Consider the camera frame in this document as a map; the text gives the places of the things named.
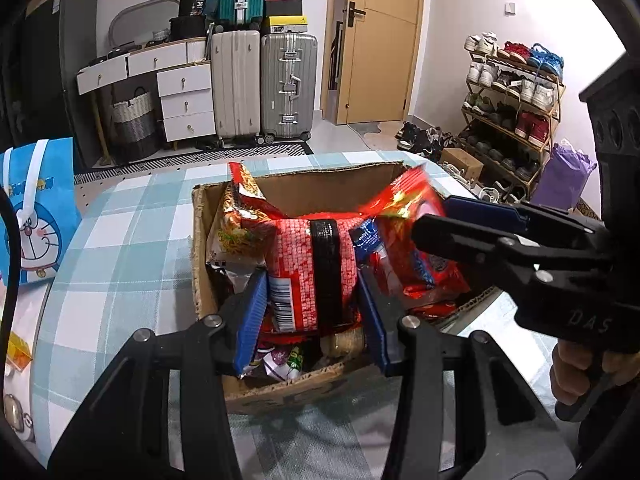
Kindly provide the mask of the person's right hand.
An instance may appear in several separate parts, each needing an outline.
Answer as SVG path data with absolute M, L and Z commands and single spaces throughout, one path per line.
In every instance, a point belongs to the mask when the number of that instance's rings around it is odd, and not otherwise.
M 590 388 L 587 370 L 593 353 L 586 347 L 558 340 L 552 352 L 550 370 L 551 390 L 555 400 L 573 405 Z M 613 385 L 622 386 L 639 374 L 639 355 L 605 352 L 600 364 L 604 374 L 611 376 Z

